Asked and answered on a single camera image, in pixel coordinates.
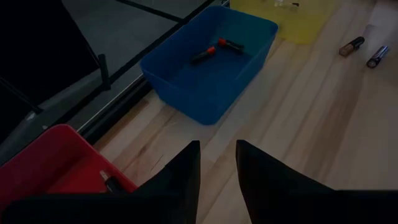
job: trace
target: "red plastic bin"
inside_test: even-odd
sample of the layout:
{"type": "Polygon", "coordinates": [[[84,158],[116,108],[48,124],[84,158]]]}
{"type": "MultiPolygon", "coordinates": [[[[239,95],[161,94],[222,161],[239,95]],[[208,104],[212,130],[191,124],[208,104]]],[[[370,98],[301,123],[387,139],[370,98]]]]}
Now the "red plastic bin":
{"type": "Polygon", "coordinates": [[[137,189],[73,128],[54,126],[0,167],[0,214],[12,201],[30,195],[104,192],[101,170],[128,192],[137,189]]]}

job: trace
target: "light wood surface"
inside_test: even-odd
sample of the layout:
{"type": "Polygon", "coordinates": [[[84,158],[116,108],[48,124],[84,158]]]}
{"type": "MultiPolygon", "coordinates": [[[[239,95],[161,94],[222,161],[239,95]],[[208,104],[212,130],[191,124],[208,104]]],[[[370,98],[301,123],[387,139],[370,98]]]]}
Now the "light wood surface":
{"type": "Polygon", "coordinates": [[[234,160],[245,139],[334,189],[398,189],[398,2],[342,0],[312,45],[276,39],[220,121],[203,126],[150,92],[95,147],[137,185],[201,142],[197,223],[250,223],[234,160]],[[357,36],[361,48],[338,49],[357,36]],[[381,45],[391,51],[373,70],[381,45]]]}

